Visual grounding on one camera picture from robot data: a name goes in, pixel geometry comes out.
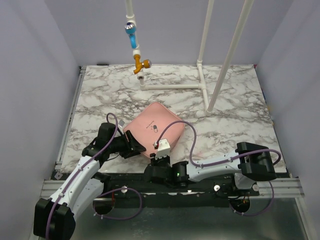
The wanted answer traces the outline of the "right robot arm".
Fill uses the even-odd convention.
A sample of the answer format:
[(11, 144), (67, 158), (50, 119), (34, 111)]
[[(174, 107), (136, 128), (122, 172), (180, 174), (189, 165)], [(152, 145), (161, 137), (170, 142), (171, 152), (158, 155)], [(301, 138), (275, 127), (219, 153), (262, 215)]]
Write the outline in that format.
[(148, 183), (170, 188), (185, 188), (204, 179), (227, 174), (244, 176), (254, 182), (276, 179), (274, 166), (281, 160), (281, 153), (266, 146), (239, 142), (236, 149), (221, 157), (203, 161), (179, 161), (171, 164), (170, 145), (158, 144), (156, 152), (150, 154), (150, 164), (144, 170)]

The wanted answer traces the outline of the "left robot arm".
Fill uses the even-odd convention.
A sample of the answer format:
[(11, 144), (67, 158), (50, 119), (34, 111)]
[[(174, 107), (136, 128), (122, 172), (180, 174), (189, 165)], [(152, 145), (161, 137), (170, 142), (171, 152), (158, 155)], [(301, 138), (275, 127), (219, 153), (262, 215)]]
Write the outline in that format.
[(40, 198), (35, 205), (33, 234), (46, 240), (69, 240), (76, 227), (77, 218), (96, 197), (114, 193), (111, 177), (100, 173), (111, 154), (118, 153), (127, 159), (146, 151), (127, 130), (120, 130), (113, 123), (100, 125), (97, 137), (86, 146), (77, 167), (49, 198)]

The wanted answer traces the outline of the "pink medicine kit case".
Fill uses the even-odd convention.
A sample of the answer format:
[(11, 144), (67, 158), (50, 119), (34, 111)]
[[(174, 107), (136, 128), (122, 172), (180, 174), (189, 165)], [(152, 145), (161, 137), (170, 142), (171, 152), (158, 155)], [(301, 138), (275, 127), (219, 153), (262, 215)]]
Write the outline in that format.
[(172, 122), (181, 119), (164, 105), (151, 103), (123, 130), (130, 131), (133, 137), (146, 148), (141, 154), (146, 158), (156, 150), (153, 144), (158, 140), (163, 130)]

